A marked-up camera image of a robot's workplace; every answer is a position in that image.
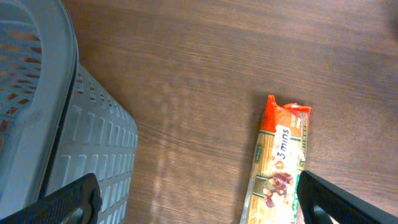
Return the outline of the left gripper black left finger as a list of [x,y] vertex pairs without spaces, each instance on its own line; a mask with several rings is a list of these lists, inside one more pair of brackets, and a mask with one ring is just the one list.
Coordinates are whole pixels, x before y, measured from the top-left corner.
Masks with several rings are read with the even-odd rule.
[[96,223],[101,210],[100,187],[94,173],[80,177],[1,223]]

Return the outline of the orange spaghetti packet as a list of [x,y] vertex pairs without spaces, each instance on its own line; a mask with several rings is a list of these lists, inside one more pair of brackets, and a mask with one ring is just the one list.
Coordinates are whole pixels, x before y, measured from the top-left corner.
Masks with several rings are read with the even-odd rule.
[[296,223],[297,184],[305,167],[311,107],[267,99],[241,223]]

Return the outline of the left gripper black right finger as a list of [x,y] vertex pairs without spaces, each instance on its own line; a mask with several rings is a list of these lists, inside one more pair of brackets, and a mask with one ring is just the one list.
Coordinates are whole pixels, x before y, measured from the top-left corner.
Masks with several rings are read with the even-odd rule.
[[297,186],[305,223],[397,223],[397,217],[322,179],[303,171]]

